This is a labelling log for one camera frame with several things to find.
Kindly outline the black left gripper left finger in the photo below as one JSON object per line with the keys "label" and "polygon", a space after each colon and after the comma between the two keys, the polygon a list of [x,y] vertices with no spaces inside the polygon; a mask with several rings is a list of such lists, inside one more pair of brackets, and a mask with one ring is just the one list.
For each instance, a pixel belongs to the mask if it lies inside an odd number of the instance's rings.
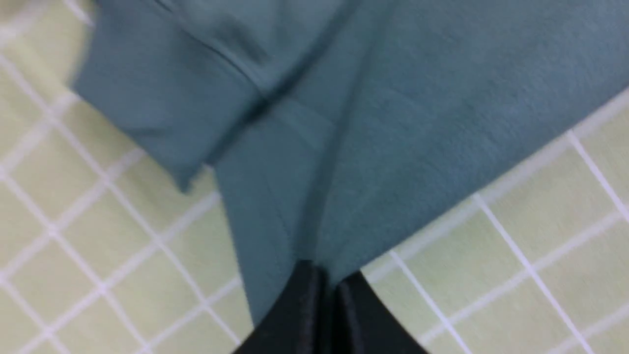
{"label": "black left gripper left finger", "polygon": [[235,354],[317,353],[321,297],[326,284],[324,271],[301,260],[269,313]]}

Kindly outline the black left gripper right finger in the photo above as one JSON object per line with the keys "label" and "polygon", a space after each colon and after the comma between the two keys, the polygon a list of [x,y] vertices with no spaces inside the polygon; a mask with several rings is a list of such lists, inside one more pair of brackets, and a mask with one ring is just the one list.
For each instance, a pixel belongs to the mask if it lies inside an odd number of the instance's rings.
{"label": "black left gripper right finger", "polygon": [[334,293],[336,354],[427,354],[378,298],[362,272],[340,282]]}

